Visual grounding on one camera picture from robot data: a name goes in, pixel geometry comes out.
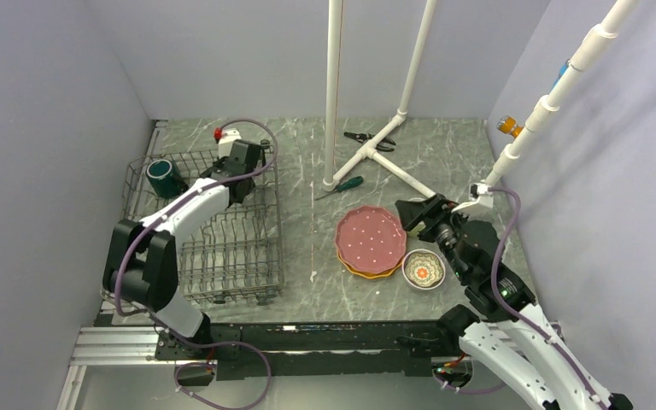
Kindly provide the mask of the patterned floral bowl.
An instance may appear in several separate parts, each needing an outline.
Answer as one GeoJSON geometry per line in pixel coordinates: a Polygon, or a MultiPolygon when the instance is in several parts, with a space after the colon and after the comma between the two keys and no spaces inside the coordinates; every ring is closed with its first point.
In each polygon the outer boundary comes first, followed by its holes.
{"type": "Polygon", "coordinates": [[[442,258],[428,249],[414,249],[406,254],[401,271],[408,285],[416,290],[434,290],[446,278],[442,258]]]}

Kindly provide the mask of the dark green mug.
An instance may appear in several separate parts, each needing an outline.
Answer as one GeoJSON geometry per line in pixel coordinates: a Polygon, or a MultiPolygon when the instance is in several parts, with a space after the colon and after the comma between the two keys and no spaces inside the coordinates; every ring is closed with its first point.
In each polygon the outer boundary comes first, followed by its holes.
{"type": "Polygon", "coordinates": [[[168,159],[152,161],[146,168],[146,177],[160,198],[171,199],[189,189],[177,165],[168,159]]]}

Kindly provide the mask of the cream yellow-green cup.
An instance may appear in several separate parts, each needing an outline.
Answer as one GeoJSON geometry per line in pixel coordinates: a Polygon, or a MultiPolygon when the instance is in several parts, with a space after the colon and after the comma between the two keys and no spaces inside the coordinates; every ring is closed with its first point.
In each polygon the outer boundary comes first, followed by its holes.
{"type": "MultiPolygon", "coordinates": [[[[424,197],[413,197],[410,198],[410,202],[422,202],[424,201],[424,197]]],[[[425,228],[425,223],[423,221],[419,222],[414,228],[412,228],[410,231],[407,231],[407,236],[412,237],[412,238],[417,238],[419,236],[419,233],[425,228]]]]}

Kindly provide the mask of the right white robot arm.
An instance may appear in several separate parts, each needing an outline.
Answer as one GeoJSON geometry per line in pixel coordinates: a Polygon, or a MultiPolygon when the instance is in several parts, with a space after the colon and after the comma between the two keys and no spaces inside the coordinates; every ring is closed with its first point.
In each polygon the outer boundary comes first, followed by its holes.
{"type": "Polygon", "coordinates": [[[478,360],[532,409],[633,408],[578,362],[529,286],[502,262],[507,238],[457,206],[441,194],[395,204],[402,228],[418,227],[420,240],[438,246],[471,304],[436,322],[440,350],[478,360]]]}

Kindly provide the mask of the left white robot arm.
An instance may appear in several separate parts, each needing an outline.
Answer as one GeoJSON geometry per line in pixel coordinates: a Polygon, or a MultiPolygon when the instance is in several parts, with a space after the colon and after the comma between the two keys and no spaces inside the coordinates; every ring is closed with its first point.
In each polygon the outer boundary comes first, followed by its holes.
{"type": "Polygon", "coordinates": [[[139,221],[124,219],[113,229],[102,287],[114,303],[135,302],[178,336],[191,359],[203,357],[213,341],[210,318],[178,288],[181,245],[216,214],[240,203],[254,189],[253,178],[273,164],[264,147],[242,139],[173,202],[139,221]]]}

